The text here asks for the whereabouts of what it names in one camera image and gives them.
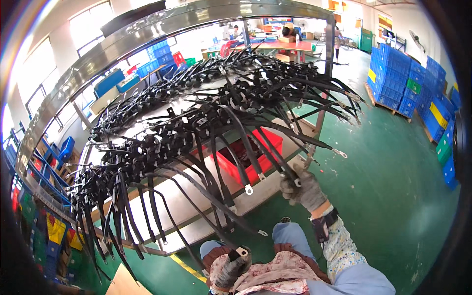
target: knee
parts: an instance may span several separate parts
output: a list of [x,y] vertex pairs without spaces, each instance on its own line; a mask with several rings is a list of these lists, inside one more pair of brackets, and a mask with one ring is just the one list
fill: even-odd
[[272,239],[274,239],[274,236],[278,235],[298,235],[300,233],[303,233],[302,228],[300,225],[296,222],[279,222],[274,226],[274,229],[272,231]]
[[211,250],[213,250],[214,248],[218,248],[221,246],[221,243],[219,243],[218,241],[206,241],[205,243],[203,243],[201,246],[200,246],[200,257],[203,259],[203,257],[210,253]]

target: gray glove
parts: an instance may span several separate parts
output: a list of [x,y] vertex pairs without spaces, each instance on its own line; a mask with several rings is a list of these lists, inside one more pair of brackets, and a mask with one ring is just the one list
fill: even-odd
[[282,196],[288,199],[290,205],[302,204],[309,212],[315,211],[324,202],[326,195],[321,191],[320,185],[313,173],[294,164],[293,170],[300,178],[301,187],[296,187],[289,179],[283,177],[280,181]]
[[223,266],[223,270],[217,276],[213,284],[218,288],[231,288],[237,281],[237,279],[246,273],[251,267],[252,255],[251,250],[246,246],[241,246],[247,250],[246,256],[239,256],[236,260],[231,261],[232,254],[230,253],[227,257],[226,263]]

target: wrist strap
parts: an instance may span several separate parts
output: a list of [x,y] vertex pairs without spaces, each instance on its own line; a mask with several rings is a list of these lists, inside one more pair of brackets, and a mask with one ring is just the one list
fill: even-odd
[[322,216],[317,219],[310,219],[315,232],[316,241],[319,244],[329,240],[328,228],[337,221],[337,216],[337,209],[334,208],[333,211],[328,213],[326,216]]

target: red table top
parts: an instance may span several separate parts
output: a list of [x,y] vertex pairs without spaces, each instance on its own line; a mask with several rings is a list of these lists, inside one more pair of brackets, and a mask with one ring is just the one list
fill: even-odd
[[[251,47],[256,47],[261,43],[253,43],[251,44]],[[245,48],[245,45],[239,45],[236,47],[237,50]],[[311,52],[312,51],[312,43],[307,42],[307,41],[300,41],[300,43],[295,43],[295,42],[264,42],[259,46],[260,49],[285,49],[285,50],[297,50],[297,51],[307,51]]]

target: green floor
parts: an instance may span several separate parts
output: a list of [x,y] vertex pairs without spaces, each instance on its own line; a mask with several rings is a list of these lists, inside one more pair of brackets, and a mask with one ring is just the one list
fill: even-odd
[[[350,65],[335,66],[333,76],[368,100],[363,83],[370,55],[342,48],[339,62]],[[387,276],[397,294],[411,294],[432,266],[449,232],[459,188],[451,192],[444,183],[435,146],[429,143],[417,118],[407,123],[382,107],[364,106],[363,110],[365,117],[360,127],[326,116],[320,139],[345,152],[348,158],[318,149],[315,158],[321,166],[312,164],[310,169],[338,208],[358,251]],[[315,123],[316,116],[309,120]],[[270,234],[283,216],[300,223],[315,257],[320,257],[321,249],[312,235],[307,211],[300,205],[289,206],[279,194],[245,218]],[[252,249],[253,261],[268,262],[273,258],[270,236],[247,236],[236,230],[231,237]],[[139,281],[153,294],[208,292],[204,283],[170,258],[145,256],[141,261],[133,251],[126,250],[126,254]],[[178,256],[195,267],[186,252]],[[326,270],[324,258],[319,259],[319,264]],[[109,259],[103,269],[113,277],[118,265],[118,258]],[[98,294],[105,294],[109,285],[99,284],[90,263],[82,267],[78,277],[78,286]]]

